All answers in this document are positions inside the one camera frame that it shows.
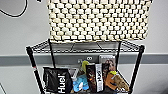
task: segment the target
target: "blue package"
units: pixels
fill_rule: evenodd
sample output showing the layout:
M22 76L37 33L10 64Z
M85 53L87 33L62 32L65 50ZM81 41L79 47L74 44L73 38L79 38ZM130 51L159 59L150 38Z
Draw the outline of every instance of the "blue package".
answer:
M75 92L80 91L81 83L83 83L83 86L82 86L83 90L89 89L86 75L80 75L77 77L76 81L73 81L73 89Z

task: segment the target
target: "black bag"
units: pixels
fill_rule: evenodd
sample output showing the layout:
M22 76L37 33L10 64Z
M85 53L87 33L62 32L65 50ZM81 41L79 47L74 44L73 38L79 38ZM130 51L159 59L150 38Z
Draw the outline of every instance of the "black bag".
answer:
M73 88L68 69L44 67L43 81L47 92L70 93Z

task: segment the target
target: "plastic bag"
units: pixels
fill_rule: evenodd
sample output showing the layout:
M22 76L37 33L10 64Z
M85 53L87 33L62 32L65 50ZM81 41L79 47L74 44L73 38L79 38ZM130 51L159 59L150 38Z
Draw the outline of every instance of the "plastic bag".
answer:
M44 67L43 81L47 92L70 93L73 88L68 69Z
M86 75L90 91L101 92L105 88L105 80L109 71L109 64L86 65Z

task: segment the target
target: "black and white woven basket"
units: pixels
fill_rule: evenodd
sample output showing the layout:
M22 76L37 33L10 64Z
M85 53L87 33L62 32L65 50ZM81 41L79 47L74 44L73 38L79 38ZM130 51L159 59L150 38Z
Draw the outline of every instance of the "black and white woven basket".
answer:
M151 0L47 0L56 43L141 40Z

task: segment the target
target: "snack bag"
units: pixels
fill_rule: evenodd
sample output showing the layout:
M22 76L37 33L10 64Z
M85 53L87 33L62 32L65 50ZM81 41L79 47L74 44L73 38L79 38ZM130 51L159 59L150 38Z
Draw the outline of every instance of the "snack bag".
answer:
M78 76L76 81L73 81L73 89L75 92L89 89L87 77L85 74Z
M115 85L114 82L114 74L108 73L107 78L106 78L106 86L108 86L109 88L111 88L112 90L115 90L117 88L117 86Z
M101 92L105 88L105 80L109 64L86 65L86 76L91 92Z
M119 75L116 75L114 77L114 82L116 83L117 85L117 88L119 90L125 90L125 91L129 91L129 86L128 84L124 81L123 78L121 78Z

